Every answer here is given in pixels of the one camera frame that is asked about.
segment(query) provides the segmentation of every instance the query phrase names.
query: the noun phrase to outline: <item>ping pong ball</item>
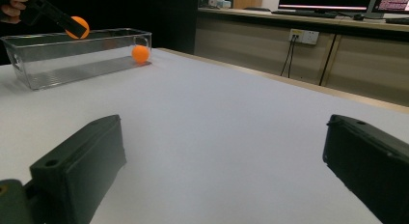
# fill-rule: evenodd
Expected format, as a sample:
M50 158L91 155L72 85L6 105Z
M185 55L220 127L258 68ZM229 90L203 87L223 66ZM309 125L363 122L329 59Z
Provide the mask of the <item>ping pong ball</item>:
M132 48L132 57L138 64L145 63L150 56L150 51L146 46L136 45Z
M86 28L87 30L85 31L85 33L80 37L80 39L85 39L88 34L90 34L90 26L88 25L87 21L85 21L85 19L79 17L79 16L72 16L71 17L73 20L77 21L79 24L81 24L84 28ZM66 33L74 38L74 39L78 39L77 36L73 35L71 32L66 30Z

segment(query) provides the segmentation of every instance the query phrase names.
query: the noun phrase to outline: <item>clear plastic container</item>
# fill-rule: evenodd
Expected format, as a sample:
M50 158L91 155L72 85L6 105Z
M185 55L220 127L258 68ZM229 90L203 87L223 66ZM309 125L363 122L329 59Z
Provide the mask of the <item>clear plastic container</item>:
M42 90L120 70L145 66L132 48L151 51L151 33L123 28L91 31L86 39L66 33L2 37L17 78L31 90Z

